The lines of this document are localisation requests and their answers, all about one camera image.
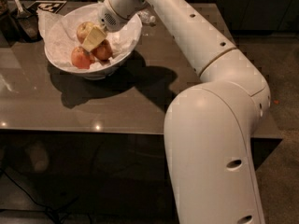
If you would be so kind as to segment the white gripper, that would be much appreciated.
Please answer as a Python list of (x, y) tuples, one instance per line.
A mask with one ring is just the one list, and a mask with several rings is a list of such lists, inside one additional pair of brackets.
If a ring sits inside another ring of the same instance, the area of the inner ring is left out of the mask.
[[(147, 4), (145, 0), (105, 0), (100, 4), (99, 22), (109, 32), (118, 32)], [(94, 26), (85, 37), (82, 47), (91, 52), (106, 38), (107, 33), (101, 27)]]

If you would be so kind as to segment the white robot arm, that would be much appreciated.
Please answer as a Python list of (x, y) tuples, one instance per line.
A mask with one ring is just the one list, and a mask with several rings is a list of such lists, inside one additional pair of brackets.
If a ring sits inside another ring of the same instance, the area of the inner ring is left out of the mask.
[(119, 31), (149, 5), (201, 82), (164, 120), (164, 146), (180, 224), (265, 224), (250, 138), (270, 107), (267, 81), (185, 0), (105, 0), (100, 22)]

